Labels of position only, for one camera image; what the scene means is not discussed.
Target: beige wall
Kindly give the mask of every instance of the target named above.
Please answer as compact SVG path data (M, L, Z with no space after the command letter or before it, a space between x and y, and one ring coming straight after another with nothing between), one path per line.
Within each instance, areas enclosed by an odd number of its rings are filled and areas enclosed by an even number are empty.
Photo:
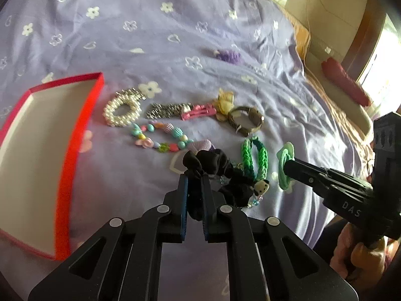
M367 0L309 0L308 18L312 34L310 51L325 60L326 46L338 61L345 57L359 28ZM306 27L306 0L288 0L285 8Z

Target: red cushion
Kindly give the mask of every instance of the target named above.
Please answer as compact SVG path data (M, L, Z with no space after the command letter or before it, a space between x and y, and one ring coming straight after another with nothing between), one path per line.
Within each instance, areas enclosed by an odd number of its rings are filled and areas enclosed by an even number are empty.
M322 70L328 80L341 88L356 103L361 106L370 106L372 104L369 95L362 89L360 84L348 76L339 62L330 57L327 61L322 62Z

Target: purple fuzzy object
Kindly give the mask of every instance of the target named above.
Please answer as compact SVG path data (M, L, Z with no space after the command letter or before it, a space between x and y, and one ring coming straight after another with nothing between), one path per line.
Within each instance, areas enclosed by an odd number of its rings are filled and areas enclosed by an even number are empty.
M241 54L233 50L217 50L216 58L232 64L240 64L242 62Z

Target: bed sheet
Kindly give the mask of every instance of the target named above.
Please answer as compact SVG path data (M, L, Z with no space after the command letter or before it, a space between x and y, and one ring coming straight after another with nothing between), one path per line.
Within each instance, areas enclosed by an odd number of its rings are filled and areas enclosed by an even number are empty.
M235 92L236 105L261 110L265 123L258 135L269 151L271 184L261 204L246 212L259 219L277 216L309 246L333 214L309 187L278 187L275 153L291 141L304 161L354 175L361 170L352 142L307 83L293 28L271 0L9 0L0 13L0 33L0 125L31 86L105 74L88 125L93 148L80 154L74 180L73 249L110 218L140 217L178 182L168 169L171 154L137 147L128 129L105 125L102 109L120 89L143 84L146 109L150 103L204 103L222 87ZM239 51L243 64L217 60L220 48ZM227 123L171 123L240 161L243 138ZM24 299L57 265L5 238L0 254L0 270ZM225 245L207 245L202 224L188 219L185 243L163 249L159 300L228 300L227 274Z

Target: silver screw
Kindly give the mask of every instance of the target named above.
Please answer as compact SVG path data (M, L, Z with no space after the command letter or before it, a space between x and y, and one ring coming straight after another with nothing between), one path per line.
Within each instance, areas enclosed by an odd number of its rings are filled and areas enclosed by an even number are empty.
M110 226L117 228L119 227L121 224L123 224L123 221L119 218L113 218L110 220L109 222Z
M270 224L271 226L277 226L280 224L280 220L277 217L269 217L267 219L268 224Z
M157 207L157 211L159 213L167 213L170 210L170 207L167 205L160 205L159 207Z
M233 208L230 205L223 205L220 207L220 210L223 213L231 213L233 211Z

